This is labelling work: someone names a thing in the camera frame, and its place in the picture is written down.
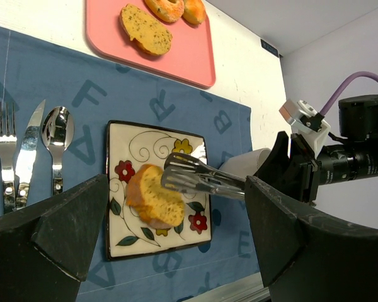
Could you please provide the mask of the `metal serving tongs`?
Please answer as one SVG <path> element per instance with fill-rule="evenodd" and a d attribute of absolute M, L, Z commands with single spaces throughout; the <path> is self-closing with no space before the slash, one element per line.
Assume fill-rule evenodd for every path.
<path fill-rule="evenodd" d="M 188 154 L 173 152 L 164 163 L 161 185 L 185 194 L 205 193 L 244 200 L 245 180 L 215 169 Z"/>

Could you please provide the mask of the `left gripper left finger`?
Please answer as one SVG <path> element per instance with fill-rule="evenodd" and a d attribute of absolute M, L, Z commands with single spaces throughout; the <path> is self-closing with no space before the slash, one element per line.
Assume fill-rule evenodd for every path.
<path fill-rule="evenodd" d="M 108 203 L 104 174 L 0 217 L 0 301 L 75 301 Z"/>

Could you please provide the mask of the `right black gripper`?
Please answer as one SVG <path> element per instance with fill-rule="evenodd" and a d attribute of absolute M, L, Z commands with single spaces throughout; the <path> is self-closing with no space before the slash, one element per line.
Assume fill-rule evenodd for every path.
<path fill-rule="evenodd" d="M 378 177 L 378 142 L 329 145 L 315 155 L 301 135 L 281 131 L 254 176 L 295 200 L 312 204 L 319 186 Z"/>

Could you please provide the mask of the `round bread roll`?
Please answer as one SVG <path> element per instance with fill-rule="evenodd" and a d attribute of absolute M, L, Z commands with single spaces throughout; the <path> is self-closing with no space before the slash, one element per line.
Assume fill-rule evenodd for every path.
<path fill-rule="evenodd" d="M 203 23 L 207 17 L 205 6 L 201 0 L 184 0 L 183 18 L 193 25 Z"/>

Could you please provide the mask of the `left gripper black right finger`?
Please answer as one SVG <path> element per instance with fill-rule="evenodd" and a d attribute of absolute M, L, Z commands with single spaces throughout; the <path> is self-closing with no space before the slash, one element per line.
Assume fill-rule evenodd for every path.
<path fill-rule="evenodd" d="M 378 230 L 345 221 L 257 177 L 245 203 L 272 301 L 378 301 Z"/>

